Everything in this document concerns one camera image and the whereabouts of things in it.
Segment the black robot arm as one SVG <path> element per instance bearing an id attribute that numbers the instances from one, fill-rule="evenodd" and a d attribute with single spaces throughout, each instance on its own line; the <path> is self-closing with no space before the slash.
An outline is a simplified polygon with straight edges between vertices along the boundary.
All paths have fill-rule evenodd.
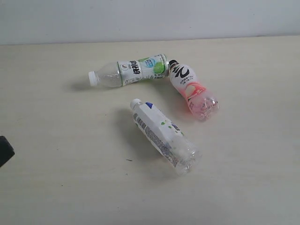
<path id="1" fill-rule="evenodd" d="M 14 149 L 5 136 L 0 136 L 0 167 L 15 155 Z"/>

